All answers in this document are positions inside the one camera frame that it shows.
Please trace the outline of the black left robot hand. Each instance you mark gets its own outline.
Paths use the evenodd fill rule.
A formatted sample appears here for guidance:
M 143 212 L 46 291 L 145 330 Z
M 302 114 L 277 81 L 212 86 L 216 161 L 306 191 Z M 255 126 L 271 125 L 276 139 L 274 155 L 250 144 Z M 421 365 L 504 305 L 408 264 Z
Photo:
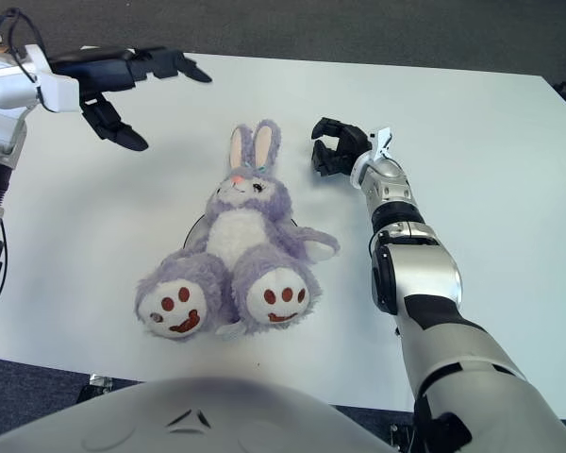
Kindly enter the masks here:
M 49 65 L 54 74 L 78 82 L 82 116 L 100 139 L 137 152 L 148 148 L 147 141 L 122 121 L 106 92 L 132 90 L 149 74 L 158 79 L 182 74 L 200 83 L 212 81 L 193 59 L 164 46 L 85 48 L 53 56 Z

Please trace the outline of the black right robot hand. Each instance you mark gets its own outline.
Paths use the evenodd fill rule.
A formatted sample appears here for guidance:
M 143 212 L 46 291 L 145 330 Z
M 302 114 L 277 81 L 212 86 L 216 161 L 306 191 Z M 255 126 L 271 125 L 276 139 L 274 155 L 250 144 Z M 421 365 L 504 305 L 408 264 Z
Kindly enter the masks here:
M 337 147 L 327 147 L 321 140 L 323 136 L 337 138 Z M 367 134 L 360 128 L 325 117 L 312 129 L 311 139 L 312 167 L 320 176 L 350 176 L 358 157 L 372 149 Z

